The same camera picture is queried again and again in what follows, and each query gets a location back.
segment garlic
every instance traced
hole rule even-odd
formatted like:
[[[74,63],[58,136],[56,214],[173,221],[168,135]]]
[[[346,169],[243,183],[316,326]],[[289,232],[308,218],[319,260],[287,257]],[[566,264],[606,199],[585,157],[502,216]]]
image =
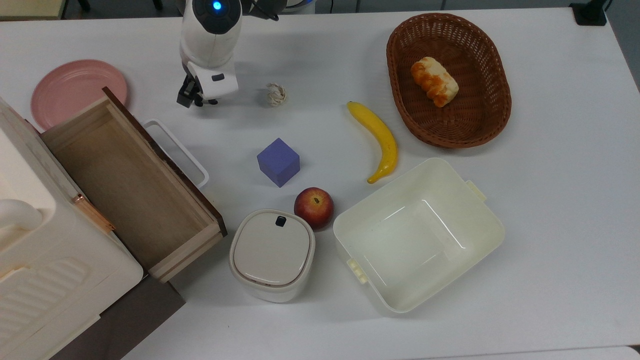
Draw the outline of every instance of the garlic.
[[[269,90],[267,94],[267,102],[269,105],[278,106],[287,100],[287,92],[284,90],[284,87],[276,83],[269,83],[267,84],[267,90]]]

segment purple cube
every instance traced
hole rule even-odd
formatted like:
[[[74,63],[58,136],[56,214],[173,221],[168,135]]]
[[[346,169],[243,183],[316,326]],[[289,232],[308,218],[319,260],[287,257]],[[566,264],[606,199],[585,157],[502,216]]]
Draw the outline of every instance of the purple cube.
[[[300,155],[277,138],[258,154],[260,170],[279,188],[300,171]]]

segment table surface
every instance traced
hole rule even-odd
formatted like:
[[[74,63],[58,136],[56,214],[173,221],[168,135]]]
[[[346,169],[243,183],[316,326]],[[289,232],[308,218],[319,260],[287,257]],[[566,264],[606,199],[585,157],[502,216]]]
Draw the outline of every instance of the table surface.
[[[513,99],[496,139],[457,151],[414,138],[393,102],[385,46],[416,13],[245,18],[239,93],[190,109],[175,102],[178,18],[0,24],[0,96],[27,119],[50,70],[104,60],[123,72],[132,114],[163,121],[211,173],[203,193],[229,235],[172,280],[187,304],[127,360],[411,359],[640,343],[640,94],[611,27],[578,27],[567,8],[452,13],[494,41]],[[286,87],[284,105],[266,105],[270,82]],[[380,151],[347,101],[368,105],[398,141],[396,171],[373,185],[365,180]],[[282,188],[255,159],[278,137],[301,158]],[[232,277],[228,248],[250,212],[292,211],[302,189],[318,186],[340,213],[431,157],[473,180],[506,238],[418,308],[380,316],[338,259],[331,228],[316,234],[309,283],[290,304],[255,299]]]
[[[511,354],[448,357],[447,360],[637,360],[640,354],[630,347],[581,348]]]

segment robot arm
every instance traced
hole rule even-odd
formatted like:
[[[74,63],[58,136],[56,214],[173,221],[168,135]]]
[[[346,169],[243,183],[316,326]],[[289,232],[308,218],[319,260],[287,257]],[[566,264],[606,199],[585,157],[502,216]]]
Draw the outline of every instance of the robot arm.
[[[180,57],[187,73],[178,103],[216,104],[238,89],[233,49],[242,14],[278,20],[287,0],[187,0],[182,19]]]

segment white container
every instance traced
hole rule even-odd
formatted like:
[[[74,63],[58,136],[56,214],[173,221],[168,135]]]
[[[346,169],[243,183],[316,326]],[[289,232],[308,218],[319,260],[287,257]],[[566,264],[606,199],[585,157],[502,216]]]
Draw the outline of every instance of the white container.
[[[142,278],[40,137],[0,99],[0,359],[48,359]]]
[[[249,214],[231,243],[229,265],[248,292],[271,302],[287,302],[307,283],[316,237],[302,218],[279,210]]]
[[[405,313],[502,243],[485,199],[446,161],[428,159],[335,219],[338,254],[381,313]]]

